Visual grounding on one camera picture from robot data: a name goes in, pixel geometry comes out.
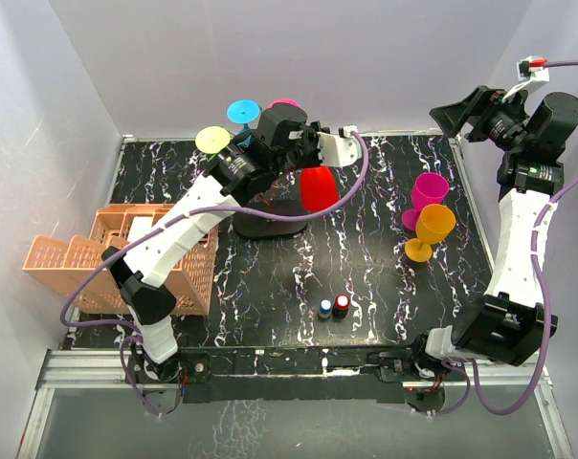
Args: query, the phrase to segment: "metal frame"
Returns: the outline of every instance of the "metal frame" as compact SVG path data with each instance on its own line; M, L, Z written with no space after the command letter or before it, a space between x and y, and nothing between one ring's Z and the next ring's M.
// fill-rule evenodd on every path
M365 132L364 136L404 136L404 135L440 135L436 129L424 129L418 131L376 131ZM123 155L124 144L126 142L159 142L171 141L173 139L134 139L124 138L120 155L115 170L115 177L119 171ZM470 182L468 180L463 153L459 139L449 139L451 149L457 164L460 179L466 190L466 195L470 208L474 215L478 234L482 241L490 267L493 266L493 255L487 241L484 227L478 214L478 208L474 200ZM108 201L112 195L112 187L108 194ZM78 310L75 308L73 318L78 317ZM482 385L526 385L533 375L535 356L520 367L507 365L498 366L489 361L483 361L479 365L480 380ZM472 369L467 368L471 377ZM40 446L44 428L46 426L53 397L56 389L62 388L94 388L94 389L131 389L124 383L124 373L122 371L118 350L70 350L70 351L50 351L43 364L40 378L36 388L36 395L33 402L30 418L22 439L18 452L19 458L35 457ZM403 382L405 387L429 386L430 382ZM464 382L445 382L445 385L464 385ZM175 389L175 384L142 384L141 389ZM540 409L543 424L551 444L551 451L554 457L563 459L573 458L566 431L564 429L561 416L552 395L552 382L545 370L539 385L535 391L535 398Z

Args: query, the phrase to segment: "gray wall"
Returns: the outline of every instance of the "gray wall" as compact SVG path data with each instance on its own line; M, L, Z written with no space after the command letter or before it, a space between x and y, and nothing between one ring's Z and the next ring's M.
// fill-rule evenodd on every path
M61 298L21 272L37 234L86 233L121 136L46 0L0 0L0 457L14 457Z
M489 84L501 88L513 86L515 63L527 55L543 55L550 60L578 58L578 0L535 0ZM578 69L551 69L550 77L551 82L531 96L528 104L531 110L548 92L565 91L578 97ZM501 153L491 143L470 144L464 153L483 224L489 240L496 246L500 217L495 173ZM567 143L562 161L569 182L578 170L578 129ZM559 205L549 236L545 277L560 328L552 339L547 366L569 440L578 456L578 186Z
M50 0L124 134L231 126L229 103L295 98L312 120L433 127L491 75L530 0Z

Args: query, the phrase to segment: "table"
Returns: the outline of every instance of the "table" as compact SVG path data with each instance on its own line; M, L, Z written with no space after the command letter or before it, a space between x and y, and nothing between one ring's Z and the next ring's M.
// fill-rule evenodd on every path
M430 136L366 137L370 170L352 201L285 240L245 241L222 224L209 317L175 317L182 347L405 344L445 326L481 295L490 279L486 251L449 141ZM111 203L175 203L202 169L206 155L193 141L123 145ZM339 190L355 182L359 165L335 169ZM429 263L403 251L412 234L401 223L416 177L442 174L445 204L457 226L434 246ZM268 199L299 197L298 175ZM345 320L319 321L322 299L351 296ZM81 314L80 320L100 316ZM62 348L110 348L124 330L90 327L69 333Z

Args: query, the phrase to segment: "small bottle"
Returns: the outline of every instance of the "small bottle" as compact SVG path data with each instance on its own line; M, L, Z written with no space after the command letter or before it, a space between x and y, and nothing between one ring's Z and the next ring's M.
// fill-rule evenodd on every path
M331 316L331 301L324 299L319 305L319 318L321 320L328 320Z
M336 296L336 301L334 301L334 308L332 309L332 316L337 320L342 320L346 317L348 313L348 307L350 306L350 299L347 295L340 294Z

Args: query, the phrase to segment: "dish rack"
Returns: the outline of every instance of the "dish rack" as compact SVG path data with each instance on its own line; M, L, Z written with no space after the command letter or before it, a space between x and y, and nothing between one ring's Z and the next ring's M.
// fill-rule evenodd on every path
M134 219L152 217L157 223L172 205L111 205L96 213L89 237L74 236L64 242L36 236L23 271L62 296L69 296L100 263L108 246L125 247ZM214 261L218 249L215 227L174 267L167 288L176 296L174 315L207 316L211 307ZM129 314L112 276L103 270L75 301L88 314Z

